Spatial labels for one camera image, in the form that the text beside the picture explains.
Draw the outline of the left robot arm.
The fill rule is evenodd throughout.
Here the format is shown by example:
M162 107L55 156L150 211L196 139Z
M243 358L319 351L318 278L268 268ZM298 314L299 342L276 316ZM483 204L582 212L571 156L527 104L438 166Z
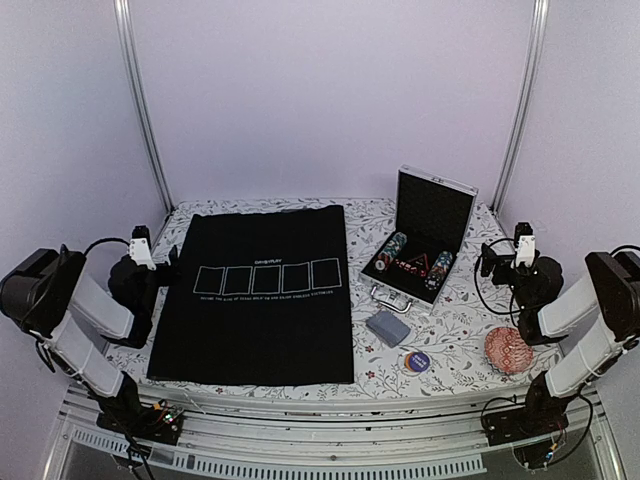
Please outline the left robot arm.
M36 340L49 369L61 367L98 402L106 425L142 437L180 429L181 411L141 403L132 377L112 364L79 326L86 321L112 344L140 349L153 326L160 288L179 278L177 253L154 262L129 252L102 288L85 269L87 256L66 247L38 249L1 281L1 312Z

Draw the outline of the purple small blind button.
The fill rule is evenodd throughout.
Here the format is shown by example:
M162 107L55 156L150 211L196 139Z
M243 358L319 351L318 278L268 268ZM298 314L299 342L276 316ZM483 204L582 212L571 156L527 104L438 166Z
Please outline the purple small blind button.
M422 373L429 369L431 360L429 356L421 351L409 352L404 359L405 368L413 373Z

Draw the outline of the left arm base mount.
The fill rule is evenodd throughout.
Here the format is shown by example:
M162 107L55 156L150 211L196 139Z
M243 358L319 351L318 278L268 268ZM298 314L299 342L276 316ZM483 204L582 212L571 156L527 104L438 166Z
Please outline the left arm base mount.
M165 399L128 419L123 413L102 410L96 424L98 427L121 433L134 439L176 446L184 423L184 410L170 405Z

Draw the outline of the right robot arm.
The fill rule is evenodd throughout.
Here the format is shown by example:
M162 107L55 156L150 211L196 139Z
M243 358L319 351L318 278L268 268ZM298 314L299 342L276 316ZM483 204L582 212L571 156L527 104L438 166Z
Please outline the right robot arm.
M563 286L562 268L539 256L532 266L511 267L508 257L482 248L482 276L497 275L512 288L520 338L529 346L558 343L582 322L591 327L573 349L530 384L520 408L482 415L490 444L532 438L567 427L565 411L584 386L602 376L639 343L639 249L622 245L591 252L586 273Z

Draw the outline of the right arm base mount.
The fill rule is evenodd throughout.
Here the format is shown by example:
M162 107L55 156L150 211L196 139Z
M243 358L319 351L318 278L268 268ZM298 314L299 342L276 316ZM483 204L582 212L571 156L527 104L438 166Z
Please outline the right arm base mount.
M487 412L493 403L511 402L515 408ZM548 466L559 448L560 440L568 427L566 401L552 400L547 406L519 405L517 399L496 397L483 407L480 423L490 446L513 444L519 441L548 435L544 441L516 447L516 461L533 470Z

